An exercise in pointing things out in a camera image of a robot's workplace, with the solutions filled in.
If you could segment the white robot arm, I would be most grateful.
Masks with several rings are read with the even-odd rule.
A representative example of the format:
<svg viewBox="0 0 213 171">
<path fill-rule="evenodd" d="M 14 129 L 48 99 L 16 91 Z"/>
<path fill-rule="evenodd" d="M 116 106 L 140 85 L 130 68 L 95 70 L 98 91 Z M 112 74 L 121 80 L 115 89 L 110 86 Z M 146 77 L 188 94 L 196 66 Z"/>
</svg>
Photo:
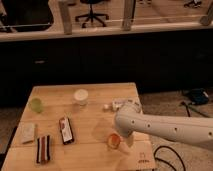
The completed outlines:
<svg viewBox="0 0 213 171">
<path fill-rule="evenodd" d="M 140 132 L 213 151 L 213 118 L 147 115 L 140 104 L 127 101 L 116 112 L 114 124 L 125 138 Z"/>
</svg>

